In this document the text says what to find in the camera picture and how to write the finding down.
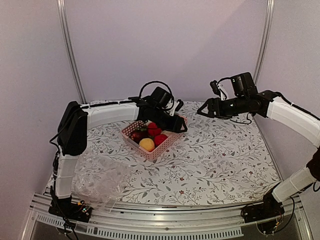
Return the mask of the yellow lemon toy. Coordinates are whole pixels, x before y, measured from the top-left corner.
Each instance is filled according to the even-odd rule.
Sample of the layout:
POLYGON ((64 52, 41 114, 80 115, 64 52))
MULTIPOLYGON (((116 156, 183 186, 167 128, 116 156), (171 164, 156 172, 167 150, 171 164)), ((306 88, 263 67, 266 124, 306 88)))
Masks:
POLYGON ((139 142, 139 146, 148 152, 152 152, 156 148, 155 143, 151 138, 143 138, 139 142))

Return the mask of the pink perforated plastic basket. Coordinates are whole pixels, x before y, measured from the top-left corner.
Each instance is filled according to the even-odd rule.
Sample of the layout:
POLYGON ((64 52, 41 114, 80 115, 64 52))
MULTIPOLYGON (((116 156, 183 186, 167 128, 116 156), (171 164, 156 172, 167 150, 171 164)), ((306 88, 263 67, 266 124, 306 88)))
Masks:
POLYGON ((176 133, 159 127, 154 122, 134 121, 123 128, 120 133, 124 142, 148 161, 156 160, 179 137, 187 131, 185 117, 182 132, 176 133))

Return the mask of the clear zip top bag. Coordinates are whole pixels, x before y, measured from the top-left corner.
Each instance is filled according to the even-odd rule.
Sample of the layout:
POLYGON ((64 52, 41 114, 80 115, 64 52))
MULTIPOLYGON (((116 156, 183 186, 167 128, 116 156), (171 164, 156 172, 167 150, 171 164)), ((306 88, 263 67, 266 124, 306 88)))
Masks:
POLYGON ((111 211, 125 188, 125 178, 133 170, 126 163, 85 150, 78 158, 72 179, 72 196, 97 211, 111 211))

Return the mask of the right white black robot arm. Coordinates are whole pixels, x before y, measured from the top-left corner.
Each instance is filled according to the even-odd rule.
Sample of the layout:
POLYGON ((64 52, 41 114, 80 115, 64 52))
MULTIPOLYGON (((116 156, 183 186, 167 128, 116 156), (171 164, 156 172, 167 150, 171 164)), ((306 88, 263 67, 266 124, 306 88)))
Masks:
MULTIPOLYGON (((210 86, 217 98, 209 98, 197 110, 207 118, 230 120, 239 114, 250 113, 277 121, 297 132, 316 148, 320 147, 320 119, 309 111, 287 100, 282 93, 265 90, 258 92, 249 72, 228 77, 234 90, 234 98, 228 98, 219 81, 210 86)), ((302 192, 320 180, 320 152, 316 151, 305 167, 276 185, 267 196, 271 197, 259 206, 262 218, 269 218, 278 210, 278 203, 302 192)))

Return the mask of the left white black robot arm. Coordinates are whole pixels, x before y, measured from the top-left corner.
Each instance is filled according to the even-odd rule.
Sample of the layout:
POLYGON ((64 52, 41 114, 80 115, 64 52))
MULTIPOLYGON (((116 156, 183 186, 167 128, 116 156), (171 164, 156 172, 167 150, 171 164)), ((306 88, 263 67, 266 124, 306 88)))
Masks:
POLYGON ((101 125, 121 121, 151 121, 162 130, 181 134, 187 128, 186 120, 177 114, 183 106, 175 100, 170 87, 161 81, 150 95, 129 97, 121 101, 99 104, 68 103, 59 123, 57 134, 49 143, 57 148, 53 165, 53 194, 58 200, 55 209, 63 216, 74 213, 74 205, 66 200, 72 194, 72 180, 79 156, 87 148, 87 131, 101 125))

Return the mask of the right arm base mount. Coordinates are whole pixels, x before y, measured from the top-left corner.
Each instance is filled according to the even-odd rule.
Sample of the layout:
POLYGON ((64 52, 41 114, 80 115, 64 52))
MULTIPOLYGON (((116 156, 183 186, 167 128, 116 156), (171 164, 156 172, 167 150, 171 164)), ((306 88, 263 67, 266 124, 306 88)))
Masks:
POLYGON ((284 217, 284 207, 281 203, 262 202, 247 204, 240 212, 245 223, 256 223, 258 231, 263 235, 273 235, 284 217))

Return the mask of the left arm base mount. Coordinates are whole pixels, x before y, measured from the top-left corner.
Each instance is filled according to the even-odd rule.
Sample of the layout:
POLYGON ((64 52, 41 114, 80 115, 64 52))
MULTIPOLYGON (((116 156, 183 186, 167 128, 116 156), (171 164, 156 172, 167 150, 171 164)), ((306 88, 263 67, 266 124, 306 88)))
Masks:
POLYGON ((93 208, 89 204, 84 203, 83 200, 78 203, 72 203, 71 198, 65 198, 53 199, 48 212, 68 220, 88 223, 92 210, 93 208))

